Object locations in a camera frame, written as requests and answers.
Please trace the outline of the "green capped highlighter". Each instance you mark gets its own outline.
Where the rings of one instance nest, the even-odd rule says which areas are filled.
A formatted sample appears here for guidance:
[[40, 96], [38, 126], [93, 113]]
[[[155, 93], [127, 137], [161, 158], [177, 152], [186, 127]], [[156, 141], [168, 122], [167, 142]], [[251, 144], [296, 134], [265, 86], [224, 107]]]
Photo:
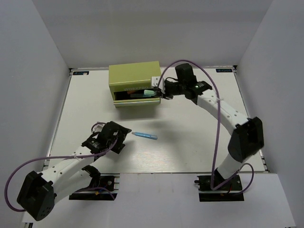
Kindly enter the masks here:
[[153, 91], [153, 90], [144, 90], [143, 94], [144, 94], [144, 96], [147, 96], [147, 97], [156, 97], [157, 96], [157, 92]]

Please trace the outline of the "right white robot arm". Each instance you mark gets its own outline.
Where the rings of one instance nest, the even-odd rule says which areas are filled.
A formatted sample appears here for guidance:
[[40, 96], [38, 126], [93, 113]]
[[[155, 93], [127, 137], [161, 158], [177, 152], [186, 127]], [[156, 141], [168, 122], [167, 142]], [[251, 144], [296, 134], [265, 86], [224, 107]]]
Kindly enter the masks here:
[[220, 98], [214, 81], [207, 83], [197, 80], [192, 65], [191, 62], [184, 61], [176, 66], [177, 77], [173, 81], [168, 81], [163, 76], [153, 77], [152, 87], [156, 95], [163, 99], [183, 95], [217, 119], [214, 158], [218, 153], [220, 127], [226, 128], [231, 136], [228, 155], [219, 166], [213, 160], [210, 180], [212, 190], [224, 190], [231, 185], [232, 178], [246, 161], [264, 147], [262, 120], [258, 117], [250, 118], [227, 104]]

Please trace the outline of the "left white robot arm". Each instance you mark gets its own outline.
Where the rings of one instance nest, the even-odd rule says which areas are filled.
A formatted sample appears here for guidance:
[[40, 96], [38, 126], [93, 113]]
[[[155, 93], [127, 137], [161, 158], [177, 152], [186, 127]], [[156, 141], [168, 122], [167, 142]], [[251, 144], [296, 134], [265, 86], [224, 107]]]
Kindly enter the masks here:
[[36, 221], [44, 219], [63, 198], [78, 191], [99, 190], [101, 173], [93, 163], [109, 151], [119, 154], [131, 132], [113, 121], [93, 132], [69, 157], [41, 172], [30, 172], [17, 203]]

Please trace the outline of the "blue highlighter pen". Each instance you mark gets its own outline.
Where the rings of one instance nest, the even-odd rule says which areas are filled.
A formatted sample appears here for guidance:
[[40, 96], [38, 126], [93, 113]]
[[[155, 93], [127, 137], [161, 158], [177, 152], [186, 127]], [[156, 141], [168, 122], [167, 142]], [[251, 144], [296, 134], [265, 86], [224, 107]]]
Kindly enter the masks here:
[[156, 135], [148, 134], [148, 133], [140, 133], [140, 132], [132, 132], [133, 135], [142, 137], [142, 138], [148, 138], [152, 140], [157, 140], [158, 137]]

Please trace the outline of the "drawer of chest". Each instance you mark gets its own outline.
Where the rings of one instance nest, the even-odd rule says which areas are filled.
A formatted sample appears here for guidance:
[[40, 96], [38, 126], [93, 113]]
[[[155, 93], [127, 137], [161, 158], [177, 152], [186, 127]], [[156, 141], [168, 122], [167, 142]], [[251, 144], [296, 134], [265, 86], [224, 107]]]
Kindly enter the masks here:
[[[130, 94], [127, 93], [129, 90], [135, 89], [125, 89], [123, 91], [113, 93], [113, 101], [115, 107], [131, 107], [140, 105], [158, 105], [161, 100], [158, 97], [145, 97], [145, 98], [131, 98]], [[143, 94], [144, 90], [153, 90], [152, 88], [144, 88], [136, 90], [134, 94]]]

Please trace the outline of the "green metal drawer chest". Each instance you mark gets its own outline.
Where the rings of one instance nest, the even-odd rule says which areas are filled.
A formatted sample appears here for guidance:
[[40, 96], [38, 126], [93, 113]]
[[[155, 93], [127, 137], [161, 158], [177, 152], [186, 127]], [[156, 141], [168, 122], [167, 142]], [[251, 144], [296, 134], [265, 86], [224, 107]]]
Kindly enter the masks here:
[[152, 88], [153, 76], [161, 76], [158, 61], [110, 65], [108, 79], [112, 99], [114, 92]]

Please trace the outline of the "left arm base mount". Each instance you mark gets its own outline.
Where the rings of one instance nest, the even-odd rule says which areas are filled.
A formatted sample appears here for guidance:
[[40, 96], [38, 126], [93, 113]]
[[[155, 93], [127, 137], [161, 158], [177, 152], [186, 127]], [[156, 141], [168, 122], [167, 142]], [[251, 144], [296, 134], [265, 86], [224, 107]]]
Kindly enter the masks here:
[[120, 174], [104, 174], [93, 179], [84, 191], [74, 192], [69, 200], [114, 201], [117, 197]]

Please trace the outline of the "blue capped highlighter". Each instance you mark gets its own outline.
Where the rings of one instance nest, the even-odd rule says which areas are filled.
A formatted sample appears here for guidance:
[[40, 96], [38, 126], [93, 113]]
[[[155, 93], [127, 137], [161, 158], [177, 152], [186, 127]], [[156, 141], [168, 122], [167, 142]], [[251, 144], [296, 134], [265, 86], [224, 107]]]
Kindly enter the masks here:
[[130, 97], [131, 98], [145, 98], [147, 96], [144, 94], [130, 94]]

